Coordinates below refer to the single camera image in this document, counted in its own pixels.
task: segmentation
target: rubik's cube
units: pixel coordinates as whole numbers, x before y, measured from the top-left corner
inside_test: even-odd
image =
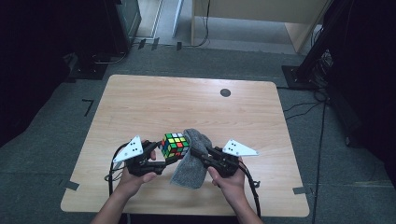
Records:
[[[160,150],[165,159],[178,157],[181,160],[189,150],[189,143],[182,133],[166,133],[161,141]]]

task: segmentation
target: fingers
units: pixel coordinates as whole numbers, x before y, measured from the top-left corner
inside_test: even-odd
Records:
[[[157,174],[155,174],[154,172],[151,172],[151,173],[148,173],[148,174],[145,174],[145,175],[143,175],[142,177],[142,179],[143,179],[143,183],[148,183],[148,182],[150,182],[151,180],[153,180],[155,177],[157,176]]]
[[[151,152],[150,152],[150,157],[151,157],[151,159],[152,160],[157,160],[157,155],[155,154],[155,150],[152,150]]]
[[[208,167],[207,171],[209,172],[210,176],[212,176],[212,183],[217,186],[221,180],[221,176],[219,174],[219,172],[214,168],[214,167]]]

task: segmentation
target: gray cloth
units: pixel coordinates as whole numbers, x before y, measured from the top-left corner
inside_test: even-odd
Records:
[[[206,168],[200,159],[191,155],[191,148],[193,147],[200,152],[208,154],[207,148],[212,148],[212,142],[195,129],[186,129],[183,135],[189,142],[190,148],[172,175],[171,184],[189,189],[198,189],[204,184]]]

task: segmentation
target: black dot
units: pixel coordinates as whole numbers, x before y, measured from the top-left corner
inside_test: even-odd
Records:
[[[220,91],[220,94],[221,94],[222,96],[224,96],[224,97],[229,97],[229,96],[231,95],[231,91],[228,90],[228,89],[222,89],[222,90]]]

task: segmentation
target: tape mark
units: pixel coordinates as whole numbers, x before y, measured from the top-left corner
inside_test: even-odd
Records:
[[[84,117],[87,117],[88,113],[90,113],[91,107],[93,105],[94,100],[86,100],[86,99],[82,99],[82,102],[90,102],[90,105],[88,106],[87,111],[85,112]]]
[[[293,192],[294,194],[307,194],[307,191],[304,187],[294,188]]]
[[[159,38],[159,37],[155,38],[155,39],[154,39],[154,43],[152,43],[151,50],[157,49],[158,43],[159,43],[159,42],[160,42],[160,38]]]
[[[176,50],[177,51],[181,50],[181,46],[182,46],[182,43],[181,42],[177,42]]]
[[[138,49],[142,49],[143,47],[145,47],[146,44],[146,39],[142,39],[139,43],[139,48]]]
[[[66,189],[78,190],[79,184],[70,180],[61,180],[59,183],[60,186],[65,187]]]

